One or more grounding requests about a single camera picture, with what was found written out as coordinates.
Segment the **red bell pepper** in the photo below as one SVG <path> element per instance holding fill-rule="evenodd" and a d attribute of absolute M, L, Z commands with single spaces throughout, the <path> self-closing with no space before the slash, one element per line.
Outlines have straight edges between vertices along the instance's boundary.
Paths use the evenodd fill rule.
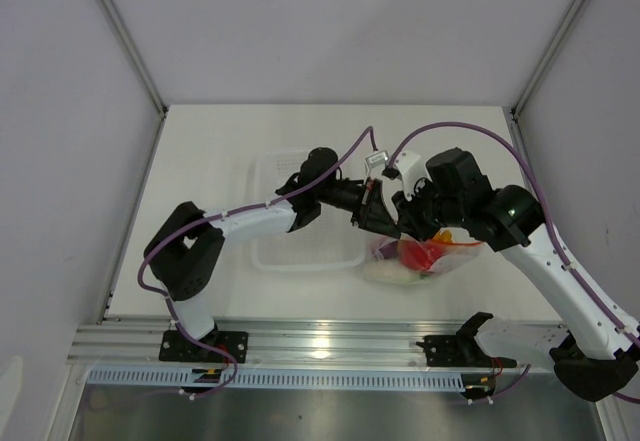
<path fill-rule="evenodd" d="M 431 242 L 400 240 L 398 255 L 400 263 L 406 268 L 426 272 L 444 255 L 444 250 L 438 244 Z"/>

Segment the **purple onion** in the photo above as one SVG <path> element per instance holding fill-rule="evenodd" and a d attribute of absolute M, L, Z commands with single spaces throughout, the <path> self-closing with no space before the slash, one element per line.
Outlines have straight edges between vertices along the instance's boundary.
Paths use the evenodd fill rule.
<path fill-rule="evenodd" d="M 372 256 L 376 260 L 389 260 L 398 257 L 398 240 L 384 239 L 372 246 Z"/>

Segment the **clear zip top bag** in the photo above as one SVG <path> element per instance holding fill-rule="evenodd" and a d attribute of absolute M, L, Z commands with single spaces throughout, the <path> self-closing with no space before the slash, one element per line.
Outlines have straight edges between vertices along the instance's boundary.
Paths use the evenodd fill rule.
<path fill-rule="evenodd" d="M 405 234 L 400 239 L 377 235 L 369 243 L 362 275 L 389 285 L 426 284 L 467 265 L 486 247 L 462 228 L 440 228 L 426 241 Z"/>

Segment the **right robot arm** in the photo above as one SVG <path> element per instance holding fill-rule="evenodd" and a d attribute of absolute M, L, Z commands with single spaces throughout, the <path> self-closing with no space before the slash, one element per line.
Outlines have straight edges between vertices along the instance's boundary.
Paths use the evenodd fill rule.
<path fill-rule="evenodd" d="M 415 194 L 392 197 L 402 231 L 425 241 L 439 229 L 462 228 L 523 273 L 560 315 L 563 326 L 516 326 L 479 312 L 458 331 L 456 350 L 468 364 L 505 357 L 553 372 L 573 394 L 599 401 L 639 371 L 639 322 L 619 308 L 583 271 L 520 186 L 428 181 Z"/>

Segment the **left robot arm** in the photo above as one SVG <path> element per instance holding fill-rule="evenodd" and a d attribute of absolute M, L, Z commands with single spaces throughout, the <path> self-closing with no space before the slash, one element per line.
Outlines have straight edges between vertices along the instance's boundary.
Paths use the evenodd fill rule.
<path fill-rule="evenodd" d="M 299 231 L 320 216 L 324 205 L 349 213 L 350 223 L 359 229 L 401 237 L 385 206 L 381 181 L 343 178 L 341 162 L 335 151 L 316 148 L 266 203 L 208 215 L 184 202 L 167 218 L 145 248 L 142 268 L 160 282 L 158 290 L 183 335 L 182 349 L 192 359 L 207 360 L 217 348 L 217 326 L 205 289 L 226 248 Z"/>

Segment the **white radish with leaves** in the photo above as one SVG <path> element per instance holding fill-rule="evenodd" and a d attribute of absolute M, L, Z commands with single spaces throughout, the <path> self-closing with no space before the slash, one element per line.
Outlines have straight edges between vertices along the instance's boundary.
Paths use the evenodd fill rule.
<path fill-rule="evenodd" d="M 363 276 L 374 282 L 411 285 L 422 280 L 421 273 L 411 270 L 396 260 L 377 260 L 364 265 Z"/>

